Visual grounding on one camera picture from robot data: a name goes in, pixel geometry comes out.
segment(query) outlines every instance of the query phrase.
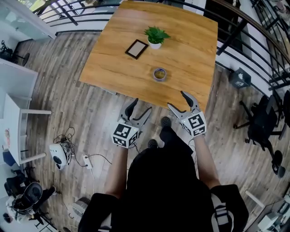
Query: potted plant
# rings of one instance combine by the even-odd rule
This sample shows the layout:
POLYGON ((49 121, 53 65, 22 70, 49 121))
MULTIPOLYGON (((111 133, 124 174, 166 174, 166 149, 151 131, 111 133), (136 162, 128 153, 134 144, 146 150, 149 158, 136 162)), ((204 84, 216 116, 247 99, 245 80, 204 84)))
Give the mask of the potted plant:
POLYGON ((149 27, 149 29, 145 30, 145 34, 148 35, 147 40, 150 47, 153 49, 160 48, 164 39, 170 38, 168 34, 160 30, 158 27, 149 27))

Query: white pot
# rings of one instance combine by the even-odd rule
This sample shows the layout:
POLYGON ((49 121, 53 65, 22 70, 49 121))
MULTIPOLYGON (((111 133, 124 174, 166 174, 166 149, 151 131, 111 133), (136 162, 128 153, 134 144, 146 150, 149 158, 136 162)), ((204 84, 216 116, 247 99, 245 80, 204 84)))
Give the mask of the white pot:
POLYGON ((159 49, 161 47, 161 43, 150 43, 148 40, 148 37, 147 37, 147 41, 148 41, 150 47, 153 49, 159 49))

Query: backpack strap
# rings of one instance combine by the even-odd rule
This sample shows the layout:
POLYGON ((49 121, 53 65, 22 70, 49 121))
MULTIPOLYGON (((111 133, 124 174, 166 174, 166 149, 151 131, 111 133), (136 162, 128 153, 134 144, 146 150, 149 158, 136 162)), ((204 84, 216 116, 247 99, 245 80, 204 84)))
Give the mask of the backpack strap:
POLYGON ((230 223, 228 217, 231 217, 232 219, 232 228, 230 231, 232 232, 232 230, 234 229, 234 215, 232 214, 232 212, 227 210, 226 203, 222 203, 215 194, 212 193, 211 195, 214 207, 214 213, 212 215, 213 232, 220 232, 219 226, 230 223))

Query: black shoe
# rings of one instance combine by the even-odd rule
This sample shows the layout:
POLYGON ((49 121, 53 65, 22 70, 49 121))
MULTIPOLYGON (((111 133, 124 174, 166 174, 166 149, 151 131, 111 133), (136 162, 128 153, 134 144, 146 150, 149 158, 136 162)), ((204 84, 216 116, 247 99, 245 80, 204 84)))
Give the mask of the black shoe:
POLYGON ((148 142, 148 148, 158 148, 158 144, 156 140, 149 140, 148 142))
POLYGON ((161 118, 161 126, 162 126, 162 128, 165 127, 165 126, 171 127, 171 120, 170 120, 170 118, 168 118, 166 116, 163 117, 163 118, 161 118))

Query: shoe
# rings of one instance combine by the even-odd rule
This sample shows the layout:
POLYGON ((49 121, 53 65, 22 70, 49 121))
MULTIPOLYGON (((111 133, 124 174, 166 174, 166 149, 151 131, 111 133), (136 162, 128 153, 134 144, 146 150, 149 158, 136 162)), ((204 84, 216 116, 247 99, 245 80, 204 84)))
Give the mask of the shoe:
POLYGON ((161 126, 162 126, 162 128, 165 127, 165 126, 171 127, 171 120, 170 120, 170 118, 168 118, 166 116, 163 117, 163 118, 161 118, 161 126))
POLYGON ((149 140, 148 142, 148 148, 158 148, 158 144, 156 140, 149 140))
POLYGON ((53 195, 56 195, 57 192, 56 192, 56 187, 54 185, 52 187, 54 187, 54 192, 52 194, 52 196, 53 196, 53 195))

